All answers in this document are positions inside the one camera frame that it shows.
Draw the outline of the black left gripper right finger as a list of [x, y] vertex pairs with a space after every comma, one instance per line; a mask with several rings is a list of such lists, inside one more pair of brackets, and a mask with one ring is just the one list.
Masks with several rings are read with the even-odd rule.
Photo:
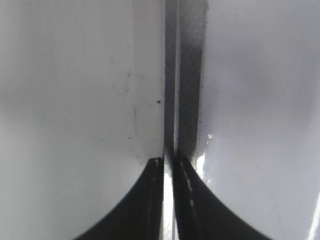
[[181, 240], [264, 240], [266, 236], [228, 209], [204, 184], [189, 159], [172, 163], [173, 198]]

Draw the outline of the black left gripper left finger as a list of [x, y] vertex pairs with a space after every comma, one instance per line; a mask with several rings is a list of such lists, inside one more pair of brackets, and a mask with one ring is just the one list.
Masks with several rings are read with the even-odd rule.
[[125, 197], [78, 240], [158, 240], [164, 194], [164, 159], [147, 161]]

